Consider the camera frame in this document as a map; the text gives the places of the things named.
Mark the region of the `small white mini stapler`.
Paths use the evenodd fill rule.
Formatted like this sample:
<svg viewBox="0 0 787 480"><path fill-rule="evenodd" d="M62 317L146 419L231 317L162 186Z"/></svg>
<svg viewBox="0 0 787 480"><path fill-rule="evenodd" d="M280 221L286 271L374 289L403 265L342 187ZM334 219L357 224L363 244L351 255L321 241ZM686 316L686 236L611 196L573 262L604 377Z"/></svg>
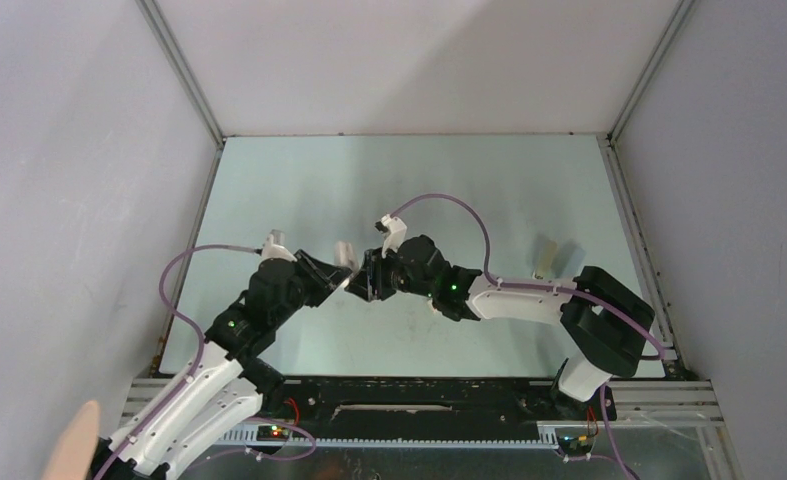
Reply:
<svg viewBox="0 0 787 480"><path fill-rule="evenodd" d="M350 242L337 241L334 247L334 264L347 268L352 274L359 270L359 264L354 247Z"/></svg>

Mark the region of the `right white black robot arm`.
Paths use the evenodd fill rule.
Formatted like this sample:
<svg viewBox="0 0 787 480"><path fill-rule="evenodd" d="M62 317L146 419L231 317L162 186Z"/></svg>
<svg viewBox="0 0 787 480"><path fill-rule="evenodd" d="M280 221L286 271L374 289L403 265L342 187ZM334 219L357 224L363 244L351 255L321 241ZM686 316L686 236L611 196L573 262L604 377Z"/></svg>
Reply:
<svg viewBox="0 0 787 480"><path fill-rule="evenodd" d="M450 263L425 235L392 252L366 251L345 289L367 302L397 293L424 297L453 321L516 319L562 328L577 351L560 367L550 402L565 418L585 411L610 379L633 377L654 339L650 305L599 267L570 279L502 280Z"/></svg>

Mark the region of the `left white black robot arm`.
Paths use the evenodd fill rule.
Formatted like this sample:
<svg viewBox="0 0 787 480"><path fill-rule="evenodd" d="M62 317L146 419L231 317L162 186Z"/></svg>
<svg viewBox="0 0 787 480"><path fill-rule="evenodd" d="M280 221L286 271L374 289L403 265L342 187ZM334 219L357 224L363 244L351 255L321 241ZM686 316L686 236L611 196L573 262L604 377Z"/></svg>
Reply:
<svg viewBox="0 0 787 480"><path fill-rule="evenodd" d="M227 430L285 403L285 378L261 359L297 311L320 306L357 270L348 242L333 263L280 245L258 249L261 262L207 330L187 365L110 437L98 442L91 479L177 479Z"/></svg>

